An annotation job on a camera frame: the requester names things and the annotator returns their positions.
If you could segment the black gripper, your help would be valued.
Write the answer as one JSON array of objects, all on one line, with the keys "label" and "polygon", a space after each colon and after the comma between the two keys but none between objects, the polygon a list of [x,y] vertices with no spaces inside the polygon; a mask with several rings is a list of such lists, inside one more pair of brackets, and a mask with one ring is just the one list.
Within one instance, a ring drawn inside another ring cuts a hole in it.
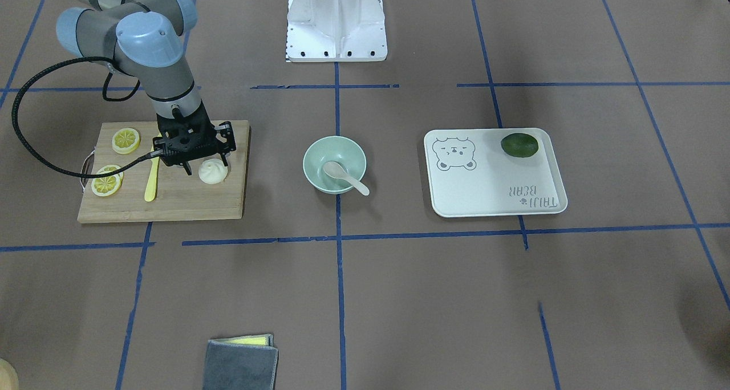
[{"label": "black gripper", "polygon": [[157,116],[161,135],[153,139],[154,157],[159,155],[167,166],[181,166],[188,176],[192,175],[189,162],[208,156],[220,155],[224,166],[229,166],[230,153],[237,149],[231,122],[216,127],[204,106],[188,116],[183,116],[179,109],[174,109],[172,115],[172,118]]}]

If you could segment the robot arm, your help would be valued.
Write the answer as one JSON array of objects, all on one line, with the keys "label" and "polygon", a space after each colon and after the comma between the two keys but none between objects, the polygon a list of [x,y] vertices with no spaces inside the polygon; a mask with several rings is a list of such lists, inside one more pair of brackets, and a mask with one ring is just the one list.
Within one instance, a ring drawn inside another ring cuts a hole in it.
[{"label": "robot arm", "polygon": [[77,61],[105,63],[112,74],[136,78],[151,100],[161,135],[153,154],[191,173],[189,162],[236,150],[229,122],[209,120],[182,37],[197,23],[192,0],[78,0],[86,8],[63,11],[60,44]]}]

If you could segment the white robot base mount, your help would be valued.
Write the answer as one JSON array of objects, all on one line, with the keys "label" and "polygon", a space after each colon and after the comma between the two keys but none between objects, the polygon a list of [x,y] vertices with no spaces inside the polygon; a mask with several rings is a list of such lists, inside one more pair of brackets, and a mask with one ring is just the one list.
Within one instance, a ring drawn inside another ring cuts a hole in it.
[{"label": "white robot base mount", "polygon": [[368,62],[387,56],[383,0],[287,0],[287,61]]}]

